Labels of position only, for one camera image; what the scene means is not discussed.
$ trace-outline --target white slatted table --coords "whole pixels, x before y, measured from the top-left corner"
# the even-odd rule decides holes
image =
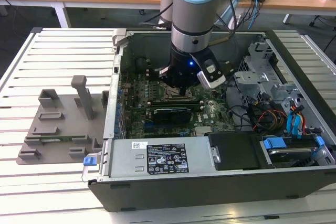
[[[40,34],[31,34],[0,81],[1,224],[336,220],[336,185],[296,200],[109,213],[81,181],[82,164],[17,165],[15,159],[37,111],[42,88],[75,94],[71,77],[85,74],[91,93],[109,89],[112,34],[113,29],[44,29]],[[265,220],[264,215],[279,215],[280,219]]]

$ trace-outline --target black label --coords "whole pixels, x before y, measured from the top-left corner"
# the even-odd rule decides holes
[[[151,175],[188,173],[185,145],[147,145],[147,172]]]

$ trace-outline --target cable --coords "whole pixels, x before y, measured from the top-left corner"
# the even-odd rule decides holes
[[[248,122],[250,125],[252,125],[251,121],[249,119],[246,119],[245,117],[243,117],[242,115],[239,115],[238,113],[234,112],[233,110],[230,110],[231,113],[237,117],[239,117],[240,119],[244,120],[245,122]]]
[[[173,5],[173,2],[169,6],[167,6],[165,9],[163,9],[159,14],[156,14],[154,17],[144,21],[143,23],[148,23],[149,21],[152,21],[153,19],[161,16],[161,14],[163,14],[166,10],[168,10],[172,5]]]
[[[17,12],[17,9],[14,9],[14,17],[13,17],[13,20],[12,20],[12,30],[13,30],[13,34],[18,37],[19,39],[22,39],[22,40],[26,40],[24,37],[20,36],[19,34],[16,33],[15,31],[15,17],[16,17],[16,12]]]
[[[256,2],[255,2],[256,7],[255,7],[255,9],[254,9],[254,13],[253,13],[253,17],[252,17],[251,23],[250,23],[250,25],[248,26],[248,29],[247,29],[247,30],[250,30],[250,28],[251,28],[251,26],[252,26],[252,24],[254,23],[254,20],[255,20],[255,18],[256,18],[257,6],[258,6],[258,0],[255,0],[255,1],[256,1]]]
[[[219,19],[219,21],[223,24],[223,26],[226,28],[226,30],[230,33],[230,36],[232,37],[234,35],[233,31],[230,30],[228,25],[224,22],[224,20],[218,14],[216,14],[216,17]]]
[[[21,17],[22,19],[24,19],[25,21],[27,21],[28,23],[31,24],[31,22],[30,22],[29,20],[27,20],[27,19],[26,19],[26,18],[25,18],[25,17],[18,11],[18,6],[17,6],[17,7],[14,7],[8,0],[4,0],[4,1],[6,1],[8,5],[10,5],[11,7],[13,7],[14,9],[16,9],[18,15],[20,15],[20,17]]]
[[[332,43],[332,41],[336,38],[336,35],[334,35],[334,37],[332,37],[332,39],[329,41],[329,43],[327,44],[327,46],[324,48],[323,52],[325,52],[327,50],[327,48],[330,46],[330,44]]]

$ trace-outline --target black cable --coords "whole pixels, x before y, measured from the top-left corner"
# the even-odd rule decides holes
[[[30,21],[29,20],[27,20],[17,9],[18,9],[18,6],[17,7],[14,7],[8,0],[4,0],[4,1],[6,1],[7,2],[7,4],[8,5],[10,5],[11,7],[13,7],[14,9],[16,9],[16,11],[17,11],[17,13],[18,13],[18,15],[20,15],[20,17],[22,18],[22,19],[24,19],[25,21],[27,21],[28,23],[30,23]]]
[[[323,52],[326,51],[326,49],[330,46],[330,44],[332,43],[332,41],[336,38],[336,35],[334,37],[332,37],[332,39],[329,41],[329,43],[327,44],[327,46],[325,47],[325,49],[323,50]]]
[[[325,20],[327,20],[327,21],[331,21],[331,22],[333,22],[333,21],[336,21],[334,18],[324,18],[324,17],[322,17],[322,16],[318,16],[319,18],[323,18],[323,19],[325,19]]]
[[[235,31],[231,31],[229,26],[224,22],[224,20],[216,13],[216,17],[219,19],[219,21],[222,23],[222,25],[226,28],[226,30],[230,33],[230,37],[234,35]]]
[[[22,37],[21,35],[17,34],[15,31],[15,17],[16,17],[16,12],[17,9],[14,9],[14,16],[13,16],[13,20],[12,20],[12,30],[13,30],[13,34],[18,37],[19,39],[25,40],[24,37]]]
[[[326,26],[332,26],[332,25],[329,25],[329,24],[327,24],[326,22],[324,22],[324,21],[320,20],[320,17],[317,17],[317,20],[318,20],[319,22],[321,22],[321,23],[325,24]]]
[[[244,120],[245,122],[248,122],[250,125],[252,125],[251,121],[249,119],[246,119],[245,117],[239,115],[238,113],[234,112],[233,110],[231,110],[231,113],[237,117],[239,117],[240,119]]]
[[[170,4],[169,6],[167,6],[165,9],[163,9],[159,14],[156,14],[154,17],[152,17],[152,18],[150,18],[150,19],[144,21],[143,23],[148,23],[149,21],[152,21],[153,19],[155,19],[155,18],[161,16],[161,14],[163,14],[166,10],[168,10],[169,7],[171,7],[172,5],[173,5],[173,3],[171,3],[171,4]]]

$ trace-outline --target metal slat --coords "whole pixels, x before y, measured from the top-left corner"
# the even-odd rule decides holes
[[[320,94],[325,100],[336,99],[336,90],[329,91],[329,92],[328,91],[321,91]]]
[[[30,55],[107,55],[113,53],[112,48],[35,48]]]
[[[282,38],[279,37],[282,43],[303,43],[305,42],[304,39],[302,39],[301,37],[297,37],[297,38]]]
[[[334,82],[313,82],[313,85],[318,91],[334,91],[336,89]]]
[[[15,70],[13,77],[72,77],[76,75],[90,76],[111,76],[112,68],[105,69],[40,69],[40,70]]]
[[[9,108],[0,109],[0,119],[3,118],[33,118],[37,112],[38,107],[34,108]]]
[[[2,204],[0,215],[102,207],[90,191],[5,195],[1,196],[1,200],[6,204]]]
[[[28,131],[0,132],[0,144],[23,144],[27,134]]]
[[[78,191],[89,190],[88,183],[72,182],[72,183],[54,183],[54,184],[38,184],[38,185],[20,185],[0,187],[1,195],[24,194],[31,193],[50,193],[57,191]]]
[[[32,122],[33,119],[1,120],[0,131],[28,131]]]
[[[10,87],[69,86],[72,77],[63,78],[19,78],[8,82]],[[111,77],[87,77],[86,85],[109,85]]]
[[[114,54],[110,55],[27,55],[23,61],[112,61]]]
[[[312,49],[306,49],[306,48],[302,48],[302,49],[297,49],[297,48],[290,48],[288,49],[288,51],[294,55],[316,55],[316,53],[312,50]]]
[[[284,43],[287,48],[310,48],[307,43]]]
[[[323,61],[316,60],[298,60],[297,63],[300,67],[326,67],[326,64]]]
[[[292,55],[294,60],[321,60],[317,55]]]
[[[326,100],[326,102],[332,110],[336,109],[336,100]]]
[[[27,176],[42,174],[59,174],[59,173],[81,173],[83,171],[82,163],[69,164],[44,164],[44,165],[18,165],[16,161],[0,161],[0,177],[6,176]],[[97,172],[99,167],[90,166],[89,170]]]
[[[42,31],[40,36],[113,36],[113,31],[85,31],[85,30],[56,30],[56,31]]]
[[[101,94],[104,90],[109,90],[108,86],[90,86],[88,87],[91,94]],[[42,89],[55,89],[58,95],[60,94],[77,94],[73,87],[58,87],[58,86],[43,86],[43,87],[14,87],[3,90],[2,95],[13,97],[21,95],[40,95]]]
[[[2,159],[16,160],[17,155],[21,150],[21,145],[0,146],[0,161]]]
[[[112,36],[46,37],[40,36],[37,42],[112,42]]]
[[[311,82],[336,81],[336,76],[334,74],[307,74],[307,77]]]
[[[112,48],[112,42],[36,42],[32,48]]]
[[[94,62],[22,62],[18,69],[83,69],[83,68],[106,68],[112,67],[113,61]]]
[[[43,28],[42,31],[114,31],[115,28]]]
[[[31,97],[2,97],[0,98],[1,107],[27,107],[27,106],[39,106],[38,96]]]
[[[0,188],[7,186],[22,186],[22,185],[40,185],[54,183],[73,183],[82,182],[80,173],[59,174],[55,175],[30,175],[30,176],[15,176],[15,177],[0,177]]]
[[[276,33],[279,38],[301,38],[298,33]]]

